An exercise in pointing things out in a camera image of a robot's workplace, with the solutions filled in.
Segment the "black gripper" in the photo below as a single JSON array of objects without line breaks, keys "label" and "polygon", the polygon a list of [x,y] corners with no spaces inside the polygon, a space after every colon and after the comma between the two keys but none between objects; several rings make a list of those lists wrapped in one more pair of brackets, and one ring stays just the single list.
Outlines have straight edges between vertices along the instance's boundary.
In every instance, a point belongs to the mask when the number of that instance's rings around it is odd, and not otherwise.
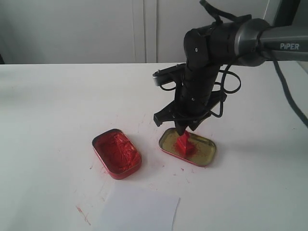
[{"label": "black gripper", "polygon": [[181,82],[175,83],[174,100],[154,114],[156,125],[174,121],[178,135],[183,135],[188,126],[195,131],[209,113],[211,100],[220,97],[219,93],[212,95],[220,67],[208,65],[192,70],[186,63]]}]

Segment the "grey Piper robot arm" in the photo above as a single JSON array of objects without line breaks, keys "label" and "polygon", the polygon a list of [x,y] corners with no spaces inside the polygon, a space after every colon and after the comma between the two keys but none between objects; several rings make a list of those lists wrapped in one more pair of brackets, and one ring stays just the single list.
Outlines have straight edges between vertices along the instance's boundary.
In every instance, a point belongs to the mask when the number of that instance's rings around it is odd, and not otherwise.
[{"label": "grey Piper robot arm", "polygon": [[155,84],[163,87],[174,82],[174,100],[154,114],[157,126],[172,121],[182,135],[186,128],[195,130],[223,107],[229,91],[224,82],[214,90],[218,74],[226,77],[233,65],[256,67],[266,61],[274,63],[287,101],[293,111],[307,123],[307,117],[294,102],[281,72],[279,61],[307,61],[308,31],[294,26],[271,27],[263,19],[243,23],[218,23],[188,31],[183,43],[186,62],[154,73]]}]

